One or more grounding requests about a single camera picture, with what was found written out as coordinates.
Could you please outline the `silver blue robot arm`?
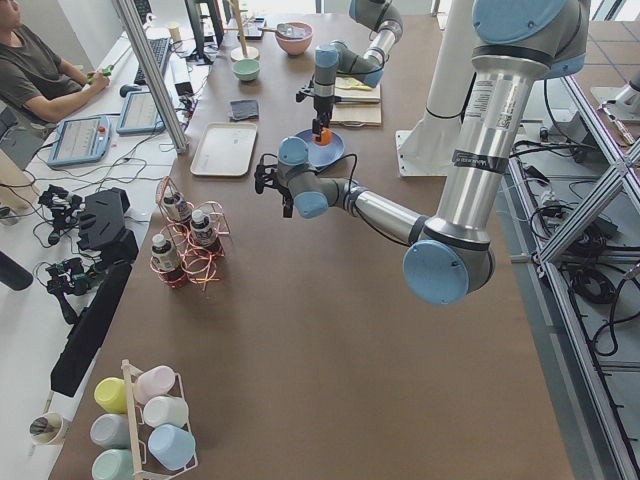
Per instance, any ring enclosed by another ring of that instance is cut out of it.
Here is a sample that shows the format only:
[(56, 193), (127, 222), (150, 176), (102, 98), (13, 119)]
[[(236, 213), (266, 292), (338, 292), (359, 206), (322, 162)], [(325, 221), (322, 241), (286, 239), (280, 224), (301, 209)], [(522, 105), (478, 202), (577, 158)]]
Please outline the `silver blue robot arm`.
[(329, 125), (336, 103), (335, 84), (338, 74), (345, 74), (364, 85), (376, 87), (383, 75), (392, 47), (403, 34), (401, 14), (391, 1), (353, 0), (349, 16), (357, 24), (374, 33), (369, 47), (362, 54), (351, 50), (344, 41), (335, 40), (316, 48), (314, 75), (311, 81), (315, 118), (312, 138), (317, 144), (330, 141)]
[(455, 303), (491, 278), (486, 226), (531, 89), (584, 64), (586, 1), (474, 1), (469, 63), (474, 70), (461, 130), (435, 215), (427, 217), (352, 179), (321, 178), (307, 144), (284, 139), (272, 166), (256, 170), (283, 198), (285, 216), (314, 218), (338, 206), (406, 246), (405, 280), (416, 296)]

